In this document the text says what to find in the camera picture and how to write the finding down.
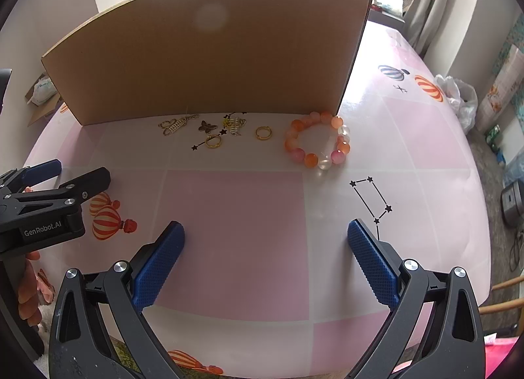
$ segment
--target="orange bead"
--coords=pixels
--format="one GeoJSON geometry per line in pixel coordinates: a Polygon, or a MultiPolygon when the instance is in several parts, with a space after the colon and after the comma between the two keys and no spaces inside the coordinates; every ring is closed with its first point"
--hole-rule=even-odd
{"type": "Polygon", "coordinates": [[[322,122],[324,125],[329,125],[331,123],[331,113],[329,112],[322,112],[320,114],[320,122],[322,122]]]}
{"type": "Polygon", "coordinates": [[[339,129],[344,124],[344,120],[341,117],[334,116],[331,119],[331,126],[334,127],[336,130],[339,129]]]}
{"type": "Polygon", "coordinates": [[[284,148],[286,151],[290,152],[293,149],[298,147],[298,140],[296,138],[287,138],[284,141],[284,148]]]}
{"type": "Polygon", "coordinates": [[[340,150],[344,154],[348,154],[349,150],[351,150],[351,146],[347,142],[345,142],[345,141],[340,141],[336,145],[336,149],[340,150]]]}
{"type": "Polygon", "coordinates": [[[306,168],[315,168],[319,163],[319,158],[314,153],[308,153],[304,158],[306,168]]]}
{"type": "Polygon", "coordinates": [[[306,126],[304,125],[304,122],[302,122],[300,119],[295,119],[291,123],[291,127],[295,128],[298,132],[302,132],[306,128],[306,126]]]}

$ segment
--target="gold ring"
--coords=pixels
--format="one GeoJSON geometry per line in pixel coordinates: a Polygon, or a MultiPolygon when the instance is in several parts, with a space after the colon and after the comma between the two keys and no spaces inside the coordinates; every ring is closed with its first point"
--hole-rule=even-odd
{"type": "Polygon", "coordinates": [[[210,149],[216,149],[217,147],[220,147],[220,145],[222,144],[222,137],[220,135],[216,135],[216,134],[208,135],[206,137],[206,139],[205,139],[205,144],[210,149]],[[216,144],[209,144],[209,141],[211,141],[213,138],[218,138],[218,143],[216,143],[216,144]]]}
{"type": "Polygon", "coordinates": [[[257,130],[255,131],[255,135],[257,136],[258,139],[261,139],[263,141],[265,139],[270,139],[271,136],[273,135],[273,131],[271,130],[271,128],[269,128],[269,126],[259,126],[257,128],[257,130]],[[260,130],[269,131],[269,135],[267,135],[265,137],[262,137],[262,136],[258,135],[258,131],[260,131],[260,130]]]}

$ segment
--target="cardboard sheet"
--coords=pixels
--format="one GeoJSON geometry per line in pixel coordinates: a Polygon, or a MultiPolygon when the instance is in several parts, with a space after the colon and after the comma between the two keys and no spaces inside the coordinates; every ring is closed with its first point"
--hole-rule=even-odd
{"type": "MultiPolygon", "coordinates": [[[[27,91],[25,98],[27,101],[29,101],[32,97],[33,90],[37,82],[42,79],[45,75],[41,74],[39,78],[35,81],[35,83],[29,88],[29,91],[27,91]]],[[[52,96],[49,100],[47,100],[44,104],[41,104],[37,106],[33,114],[31,115],[31,119],[29,120],[29,123],[27,126],[33,125],[37,120],[39,120],[41,117],[44,117],[45,115],[51,113],[56,107],[57,103],[60,101],[60,93],[57,92],[54,96],[52,96]]]]}
{"type": "Polygon", "coordinates": [[[336,113],[371,0],[132,0],[42,62],[82,125],[206,112],[336,113]]]}

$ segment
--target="white bead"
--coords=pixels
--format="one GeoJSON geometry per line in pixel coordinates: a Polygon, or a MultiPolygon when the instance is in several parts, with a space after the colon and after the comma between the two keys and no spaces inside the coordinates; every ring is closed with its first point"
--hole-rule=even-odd
{"type": "Polygon", "coordinates": [[[331,165],[333,164],[333,161],[331,160],[330,157],[324,157],[322,159],[319,159],[319,163],[318,163],[318,167],[323,170],[323,171],[326,171],[328,170],[329,168],[331,168],[331,165]]]}
{"type": "Polygon", "coordinates": [[[337,130],[337,132],[339,133],[339,135],[341,135],[342,137],[344,137],[345,142],[349,143],[349,126],[347,126],[347,125],[342,125],[342,126],[337,130]]]}

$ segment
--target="wooden chair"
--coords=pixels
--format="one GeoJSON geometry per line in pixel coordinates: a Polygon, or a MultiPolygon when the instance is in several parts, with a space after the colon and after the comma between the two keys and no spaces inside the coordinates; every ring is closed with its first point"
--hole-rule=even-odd
{"type": "MultiPolygon", "coordinates": [[[[502,283],[499,283],[498,285],[494,285],[492,287],[492,291],[504,289],[506,287],[510,287],[516,284],[519,284],[520,282],[524,281],[524,276],[515,277],[514,279],[504,281],[502,283]]],[[[517,298],[513,299],[511,301],[502,302],[502,303],[495,303],[493,305],[487,305],[485,307],[479,307],[478,311],[480,315],[483,314],[493,314],[493,313],[499,313],[501,311],[507,311],[514,308],[523,308],[524,307],[524,298],[517,298]]],[[[517,336],[520,336],[522,332],[524,331],[524,309],[520,311],[520,318],[519,318],[519,326],[517,329],[517,336]]]]}

